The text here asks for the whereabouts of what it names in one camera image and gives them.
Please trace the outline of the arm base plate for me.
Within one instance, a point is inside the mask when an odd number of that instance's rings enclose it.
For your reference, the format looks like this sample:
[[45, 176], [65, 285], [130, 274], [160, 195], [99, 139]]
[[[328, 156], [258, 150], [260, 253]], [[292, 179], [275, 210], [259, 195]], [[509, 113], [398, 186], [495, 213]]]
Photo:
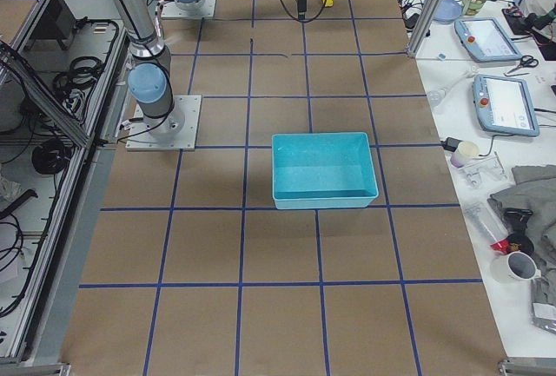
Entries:
[[160, 16], [162, 19], [201, 20], [211, 19], [215, 14], [216, 0], [164, 0]]
[[157, 122], [147, 118], [147, 123], [139, 121], [131, 125], [131, 138], [126, 141], [125, 148], [128, 151], [193, 151], [201, 106], [201, 95], [175, 95], [174, 109], [161, 126], [140, 135]]

